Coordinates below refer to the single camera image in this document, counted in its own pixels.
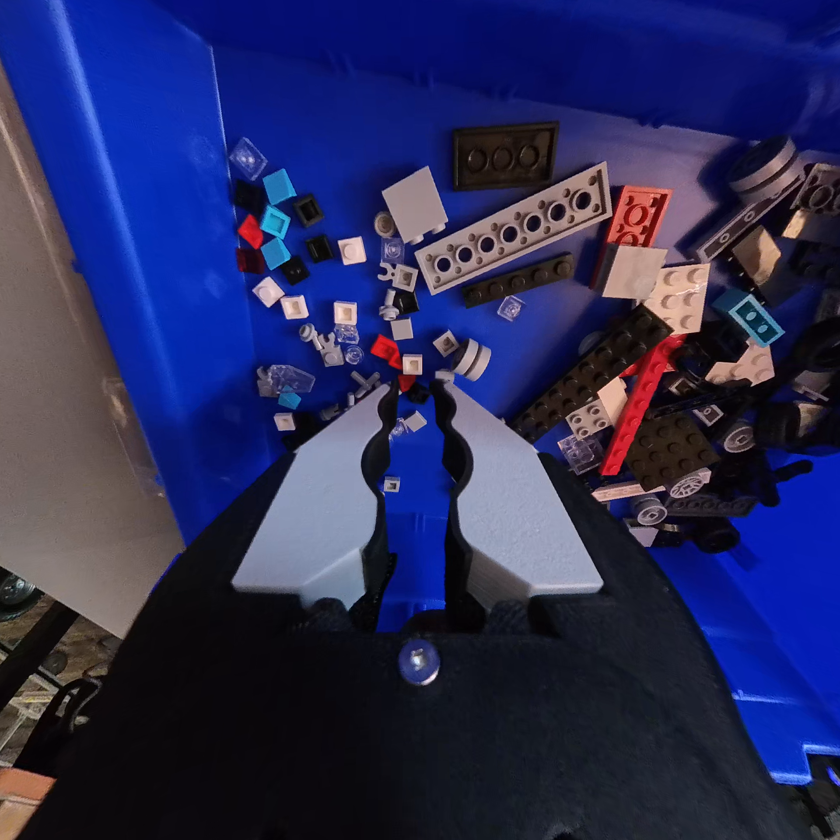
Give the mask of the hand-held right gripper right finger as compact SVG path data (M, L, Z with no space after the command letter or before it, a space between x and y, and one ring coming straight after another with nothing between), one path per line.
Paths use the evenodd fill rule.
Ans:
M592 595L603 580L537 450L449 381L432 385L450 490L444 591L452 614Z

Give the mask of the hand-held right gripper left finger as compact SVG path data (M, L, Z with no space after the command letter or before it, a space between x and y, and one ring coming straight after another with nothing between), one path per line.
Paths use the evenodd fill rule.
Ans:
M240 592L351 608L389 576L384 493L398 385L380 385L300 446L233 578Z

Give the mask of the blue plastic bin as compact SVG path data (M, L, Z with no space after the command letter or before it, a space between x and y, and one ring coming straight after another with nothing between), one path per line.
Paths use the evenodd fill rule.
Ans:
M3 68L184 539L283 451L258 365L315 375L312 417L350 389L347 364L316 372L280 304L246 301L262 275L235 264L250 248L235 244L237 142L324 212L304 233L283 204L287 247L310 271L292 292L303 321L332 330L333 301L357 301L362 372L384 371L369 353L386 336L373 309L381 190L429 165L447 230L538 190L454 191L455 130L559 121L555 181L605 161L619 192L674 190L656 245L676 263L735 207L723 171L744 138L792 130L806 159L838 154L838 63L774 28L819 11L836 22L838 2L766 3L757 19L734 2L615 2L604 22L565 2L2 2ZM407 351L431 372L444 329L488 344L469 393L513 416L571 365L576 340L633 306L587 290L607 226L540 251L571 252L576 274L526 295L521 322L466 309L460 287L423 291ZM798 457L812 472L737 522L734 554L687 542L656 555L783 784L809 780L808 753L838 758L838 447Z

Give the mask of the long black studded plate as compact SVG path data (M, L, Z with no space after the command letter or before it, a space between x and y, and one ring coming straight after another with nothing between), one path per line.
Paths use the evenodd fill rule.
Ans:
M604 386L673 333L674 328L645 305L636 306L592 351L510 420L509 427L535 443L567 416L593 402Z

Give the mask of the small grey round wheel hub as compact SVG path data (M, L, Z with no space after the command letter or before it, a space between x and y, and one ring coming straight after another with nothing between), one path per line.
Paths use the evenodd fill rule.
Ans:
M455 352L451 371L470 382L477 381L487 370L491 358L490 347L475 339L462 342Z

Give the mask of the long red plate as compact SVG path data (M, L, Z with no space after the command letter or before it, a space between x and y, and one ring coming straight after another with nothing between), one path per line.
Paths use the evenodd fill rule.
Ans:
M666 367L686 339L685 333L668 336L638 362L635 385L618 418L615 432L598 468L601 476L616 476L620 472Z

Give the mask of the narrow black studded plate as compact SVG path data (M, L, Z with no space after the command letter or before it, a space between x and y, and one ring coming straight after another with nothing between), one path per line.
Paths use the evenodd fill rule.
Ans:
M570 279L574 269L575 257L572 253L562 253L537 264L506 271L464 286L461 288L463 302L467 309L471 309L502 301L504 298L516 297L525 291Z

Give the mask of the pile of mixed toy bricks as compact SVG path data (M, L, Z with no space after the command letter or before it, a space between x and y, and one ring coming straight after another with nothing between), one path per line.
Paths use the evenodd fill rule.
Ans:
M597 471L596 497L622 490L640 523L676 520L709 553L739 541L732 519L776 506L779 484L812 468L773 470L769 449L838 450L838 165L799 155L800 182L750 205L738 198L675 265L710 264L701 328L666 367L616 476L598 468L639 361L565 419L566 458ZM748 339L711 306L729 289L753 294L784 335L765 349Z

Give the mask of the light grey square tile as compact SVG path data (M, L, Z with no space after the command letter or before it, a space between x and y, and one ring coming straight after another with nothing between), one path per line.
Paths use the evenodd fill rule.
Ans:
M609 244L596 280L596 289L604 298L649 298L658 273L668 254L667 248Z

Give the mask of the white studded plate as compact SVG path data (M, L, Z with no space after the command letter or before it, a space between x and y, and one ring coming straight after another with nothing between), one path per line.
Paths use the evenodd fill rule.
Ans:
M697 333L704 314L710 267L708 263L663 267L642 304L672 328L674 335Z

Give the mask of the long light grey holed plate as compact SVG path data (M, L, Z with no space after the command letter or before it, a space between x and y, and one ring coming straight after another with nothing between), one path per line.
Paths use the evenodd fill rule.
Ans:
M436 296L612 215L604 161L418 249L415 258Z

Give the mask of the caster wheel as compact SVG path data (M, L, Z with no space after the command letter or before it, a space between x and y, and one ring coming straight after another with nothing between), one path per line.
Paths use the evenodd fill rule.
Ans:
M1 622L7 623L29 612L44 593L24 578L1 568Z

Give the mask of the teal two-hole tile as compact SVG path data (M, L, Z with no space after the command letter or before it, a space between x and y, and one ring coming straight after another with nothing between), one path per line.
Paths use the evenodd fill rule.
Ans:
M758 299L747 291L729 289L714 300L711 306L760 348L770 347L784 335L780 324L771 317Z

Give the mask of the scatter of tiny toy pieces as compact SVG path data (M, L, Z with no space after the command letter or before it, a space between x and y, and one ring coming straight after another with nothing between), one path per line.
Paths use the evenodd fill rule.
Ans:
M380 369L386 380L416 375L408 392L417 403L427 398L419 383L426 371L452 363L459 341L451 331L434 336L432 355L423 367L419 340L417 286L420 271L412 248L399 234L392 216L382 209L373 220L377 245L365 249L361 235L335 238L324 227L324 212L315 195L298 193L287 171L272 169L267 158L247 139L230 153L245 178L233 185L236 207L237 267L249 282L257 303L255 353L261 365L255 385L242 382L248 393L243 430L228 441L226 455L240 455L238 472L226 477L231 490L243 490L284 447L294 449L331 418L333 403L348 385L340 385L338 369L356 381L347 406L373 388L360 365Z

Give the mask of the white square brick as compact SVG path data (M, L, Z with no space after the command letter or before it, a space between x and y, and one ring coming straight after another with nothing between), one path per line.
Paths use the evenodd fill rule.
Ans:
M397 233L409 245L441 233L448 216L428 165L382 191Z

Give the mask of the short red plate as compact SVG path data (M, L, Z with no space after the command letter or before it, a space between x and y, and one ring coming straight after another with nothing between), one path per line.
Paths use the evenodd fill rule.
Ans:
M673 190L624 185L613 205L613 216L595 261L590 289L595 289L608 245L653 247Z

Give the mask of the dark brown three-hole plate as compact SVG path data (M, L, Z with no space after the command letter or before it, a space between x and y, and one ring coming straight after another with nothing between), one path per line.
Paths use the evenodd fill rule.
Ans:
M558 121L455 129L452 132L454 190L550 184L559 132Z

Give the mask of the large grey wheel hub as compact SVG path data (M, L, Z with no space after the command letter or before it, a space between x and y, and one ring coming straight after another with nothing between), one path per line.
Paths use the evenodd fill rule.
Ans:
M805 164L789 134L763 140L735 161L727 175L730 188L744 205L757 203L798 183Z

